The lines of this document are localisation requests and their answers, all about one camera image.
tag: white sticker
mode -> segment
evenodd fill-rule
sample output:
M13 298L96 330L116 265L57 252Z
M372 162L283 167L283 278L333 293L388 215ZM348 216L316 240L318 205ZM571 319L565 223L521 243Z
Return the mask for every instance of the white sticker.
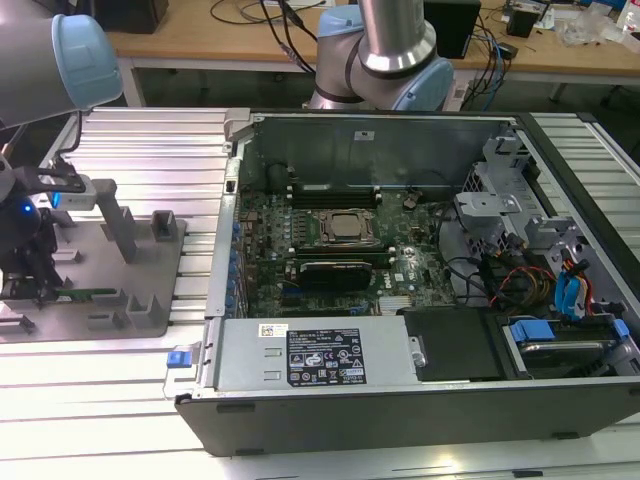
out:
M372 130L358 130L353 134L356 142L371 142L376 138L376 132Z
M259 337L286 337L288 323L261 323L258 325Z

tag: warning label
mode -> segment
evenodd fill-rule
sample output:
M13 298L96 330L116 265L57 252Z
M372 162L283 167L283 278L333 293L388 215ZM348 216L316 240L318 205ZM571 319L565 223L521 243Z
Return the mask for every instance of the warning label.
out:
M292 387L367 383L360 330L289 330L287 381Z

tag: blue tab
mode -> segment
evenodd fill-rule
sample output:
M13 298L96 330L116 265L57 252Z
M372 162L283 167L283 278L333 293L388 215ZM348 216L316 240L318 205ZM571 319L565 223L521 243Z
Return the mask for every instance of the blue tab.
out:
M527 341L554 340L556 338L547 320L518 320L510 326L516 343Z
M169 352L167 368L191 368L191 352Z
M613 321L613 328L616 329L616 333L621 340L624 340L629 336L629 327L627 327L627 324L624 323L624 320L622 320L621 318L616 318Z
M580 320L580 316L576 314L579 293L580 280L577 277L569 277L566 272L560 272L555 291L556 310L569 316L574 322Z

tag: black box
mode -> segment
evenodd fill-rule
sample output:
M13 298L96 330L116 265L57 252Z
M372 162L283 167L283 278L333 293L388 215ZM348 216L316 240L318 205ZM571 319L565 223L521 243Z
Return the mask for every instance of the black box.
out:
M480 7L480 0L425 0L424 18L436 30L438 55L464 58Z
M507 35L529 38L533 25L540 18L540 13L529 10L513 9L507 24Z
M107 31L153 33L169 0L95 0L94 17Z

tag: red wire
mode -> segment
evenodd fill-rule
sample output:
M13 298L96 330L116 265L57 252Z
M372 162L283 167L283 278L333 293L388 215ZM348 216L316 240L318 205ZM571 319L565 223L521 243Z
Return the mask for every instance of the red wire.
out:
M549 273L547 270L545 270L544 268L540 268L540 267L516 267L513 270L511 270L507 276L505 277L505 279L502 281L502 283L500 284L500 288L498 290L502 291L502 289L506 286L506 284L509 282L509 280L511 279L511 276L516 273L516 272L526 272L528 270L535 270L537 272L543 272L546 275L549 276L549 278L551 278L551 280L555 281L555 277ZM490 301L489 301L489 306L492 307L494 302L498 299L498 296L494 296Z

